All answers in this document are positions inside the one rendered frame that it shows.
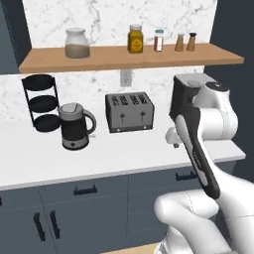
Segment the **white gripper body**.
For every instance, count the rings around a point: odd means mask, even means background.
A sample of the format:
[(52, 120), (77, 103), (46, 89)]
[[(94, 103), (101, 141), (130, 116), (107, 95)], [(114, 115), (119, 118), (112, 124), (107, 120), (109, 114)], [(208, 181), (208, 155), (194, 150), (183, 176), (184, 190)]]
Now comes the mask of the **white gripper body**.
[(168, 144), (173, 145), (175, 148), (178, 148), (182, 142), (175, 127), (169, 128), (169, 130), (166, 133), (165, 139)]

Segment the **dark grey coffee machine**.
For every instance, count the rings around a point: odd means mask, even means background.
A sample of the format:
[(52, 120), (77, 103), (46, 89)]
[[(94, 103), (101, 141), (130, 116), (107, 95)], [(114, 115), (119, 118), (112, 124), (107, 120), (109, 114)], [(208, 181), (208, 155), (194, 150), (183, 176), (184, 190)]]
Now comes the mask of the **dark grey coffee machine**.
[(206, 73), (180, 73), (174, 76), (170, 117), (175, 120), (185, 107), (192, 106), (192, 99), (213, 78)]

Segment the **silver four-slot toaster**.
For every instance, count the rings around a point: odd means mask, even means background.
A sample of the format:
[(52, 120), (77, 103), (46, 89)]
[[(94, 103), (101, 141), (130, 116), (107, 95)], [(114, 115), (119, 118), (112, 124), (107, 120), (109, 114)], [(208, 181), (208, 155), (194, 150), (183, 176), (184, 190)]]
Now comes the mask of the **silver four-slot toaster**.
[(147, 93), (105, 95), (105, 115), (110, 133), (151, 130), (155, 106)]

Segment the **dark blue drawer front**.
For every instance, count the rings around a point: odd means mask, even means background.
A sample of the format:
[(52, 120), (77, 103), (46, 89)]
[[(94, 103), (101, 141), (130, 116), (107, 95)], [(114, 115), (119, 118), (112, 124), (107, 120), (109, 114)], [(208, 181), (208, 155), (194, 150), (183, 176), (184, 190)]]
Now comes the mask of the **dark blue drawer front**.
[(154, 211), (156, 198), (169, 189), (131, 192), (128, 200), (127, 236), (132, 246), (160, 242), (167, 232), (167, 225), (158, 220)]
[(41, 205), (38, 188), (24, 188), (0, 191), (0, 211), (29, 208)]
[[(75, 189), (84, 190), (96, 187), (96, 193), (74, 195)], [(128, 190), (128, 177), (117, 176), (101, 179), (69, 182), (43, 187), (40, 191), (44, 204), (65, 202), (71, 200), (88, 199), (94, 197), (105, 197), (125, 193)]]
[(190, 172), (194, 172), (192, 167), (132, 174), (129, 176), (129, 192), (151, 191), (163, 188), (180, 189), (182, 191), (198, 188), (199, 182), (197, 177), (188, 181), (176, 181), (176, 173), (188, 175)]

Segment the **brown shaker with white cap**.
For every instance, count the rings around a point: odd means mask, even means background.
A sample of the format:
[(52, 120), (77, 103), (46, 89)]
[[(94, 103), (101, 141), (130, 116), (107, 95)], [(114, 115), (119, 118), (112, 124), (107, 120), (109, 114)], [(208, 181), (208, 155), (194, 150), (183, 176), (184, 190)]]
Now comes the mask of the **brown shaker with white cap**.
[(175, 51), (182, 52), (183, 50), (184, 50), (184, 35), (178, 34), (178, 39), (177, 39), (177, 43), (175, 46)]

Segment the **red spice bottle, blue lid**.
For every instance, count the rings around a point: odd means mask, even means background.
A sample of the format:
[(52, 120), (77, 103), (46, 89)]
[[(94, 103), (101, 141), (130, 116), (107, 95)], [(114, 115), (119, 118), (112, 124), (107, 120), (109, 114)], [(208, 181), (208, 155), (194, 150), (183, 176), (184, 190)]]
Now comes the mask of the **red spice bottle, blue lid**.
[(155, 31), (154, 51), (161, 52), (163, 50), (163, 44), (164, 44), (164, 31), (162, 29), (158, 29)]

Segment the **brown shaker with black cap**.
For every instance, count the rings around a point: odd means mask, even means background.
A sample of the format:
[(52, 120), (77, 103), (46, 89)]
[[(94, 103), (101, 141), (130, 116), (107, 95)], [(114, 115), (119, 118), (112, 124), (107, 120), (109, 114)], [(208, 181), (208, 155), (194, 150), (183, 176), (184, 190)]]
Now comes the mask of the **brown shaker with black cap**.
[(189, 42), (187, 46), (187, 50), (189, 52), (193, 52), (195, 49), (195, 36), (196, 36), (196, 33), (190, 33), (190, 38), (189, 38)]

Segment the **black and silver electric kettle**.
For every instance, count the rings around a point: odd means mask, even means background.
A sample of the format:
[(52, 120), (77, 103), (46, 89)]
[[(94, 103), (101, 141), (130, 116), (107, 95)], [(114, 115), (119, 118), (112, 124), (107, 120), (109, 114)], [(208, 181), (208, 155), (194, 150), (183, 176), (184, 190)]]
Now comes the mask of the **black and silver electric kettle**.
[(85, 148), (89, 144), (88, 135), (96, 129), (94, 115), (76, 102), (60, 106), (58, 112), (63, 146), (71, 151)]

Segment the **yellow jar with silver lid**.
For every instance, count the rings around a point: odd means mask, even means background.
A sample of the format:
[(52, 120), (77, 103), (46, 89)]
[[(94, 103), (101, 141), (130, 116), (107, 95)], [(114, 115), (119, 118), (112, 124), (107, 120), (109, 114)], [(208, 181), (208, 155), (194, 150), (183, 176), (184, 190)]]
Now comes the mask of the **yellow jar with silver lid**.
[(141, 54), (143, 52), (142, 26), (132, 24), (128, 33), (128, 52), (131, 54)]

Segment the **dark blue cupboard door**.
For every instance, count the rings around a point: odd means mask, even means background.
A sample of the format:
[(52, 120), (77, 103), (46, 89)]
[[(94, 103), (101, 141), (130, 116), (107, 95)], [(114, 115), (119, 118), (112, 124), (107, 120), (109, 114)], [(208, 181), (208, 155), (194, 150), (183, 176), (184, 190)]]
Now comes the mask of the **dark blue cupboard door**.
[[(45, 210), (58, 254), (101, 254), (128, 245), (126, 193), (48, 204)], [(55, 238), (52, 210), (60, 239)]]
[[(34, 214), (46, 234), (41, 241), (34, 222)], [(57, 254), (48, 221), (41, 206), (0, 211), (0, 254)]]

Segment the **dark blue tall cupboard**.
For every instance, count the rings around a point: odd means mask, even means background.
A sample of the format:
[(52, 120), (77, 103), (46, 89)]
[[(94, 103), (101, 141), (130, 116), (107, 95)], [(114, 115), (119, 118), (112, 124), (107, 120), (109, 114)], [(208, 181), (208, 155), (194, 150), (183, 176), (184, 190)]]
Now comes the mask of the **dark blue tall cupboard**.
[(210, 41), (245, 58), (244, 64), (206, 66), (230, 89), (239, 126), (233, 141), (246, 154), (233, 175), (254, 183), (254, 0), (218, 0)]

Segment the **glass jar with brown contents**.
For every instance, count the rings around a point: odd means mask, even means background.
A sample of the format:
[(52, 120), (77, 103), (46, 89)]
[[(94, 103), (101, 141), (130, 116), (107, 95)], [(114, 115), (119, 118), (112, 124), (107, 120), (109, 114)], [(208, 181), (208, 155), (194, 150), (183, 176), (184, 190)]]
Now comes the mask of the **glass jar with brown contents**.
[(82, 28), (69, 28), (66, 30), (64, 45), (65, 55), (73, 60), (82, 60), (90, 56), (89, 42)]

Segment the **white wall socket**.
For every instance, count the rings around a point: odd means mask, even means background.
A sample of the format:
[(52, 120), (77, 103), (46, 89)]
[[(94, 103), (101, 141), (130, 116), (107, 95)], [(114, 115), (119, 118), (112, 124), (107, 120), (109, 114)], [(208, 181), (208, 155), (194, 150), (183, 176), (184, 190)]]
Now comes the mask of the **white wall socket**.
[(132, 70), (121, 69), (120, 70), (120, 85), (122, 87), (128, 87), (132, 84)]

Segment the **wooden wall shelf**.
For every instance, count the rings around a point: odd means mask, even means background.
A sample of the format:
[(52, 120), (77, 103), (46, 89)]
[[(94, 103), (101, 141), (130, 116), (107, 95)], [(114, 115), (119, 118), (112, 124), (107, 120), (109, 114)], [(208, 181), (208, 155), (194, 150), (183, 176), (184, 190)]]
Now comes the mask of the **wooden wall shelf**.
[(174, 45), (164, 45), (155, 52), (151, 45), (142, 54), (130, 54), (124, 46), (91, 47), (90, 57), (70, 60), (64, 48), (31, 49), (19, 66), (20, 73), (47, 73), (149, 67), (243, 64), (244, 57), (213, 44), (196, 44), (195, 51), (176, 52)]

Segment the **dark blue wall cupboard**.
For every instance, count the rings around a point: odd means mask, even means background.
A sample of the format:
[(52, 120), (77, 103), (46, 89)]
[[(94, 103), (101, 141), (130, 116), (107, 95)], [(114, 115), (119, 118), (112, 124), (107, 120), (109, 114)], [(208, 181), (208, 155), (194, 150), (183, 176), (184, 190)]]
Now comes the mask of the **dark blue wall cupboard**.
[(16, 74), (32, 49), (22, 0), (0, 0), (0, 74)]

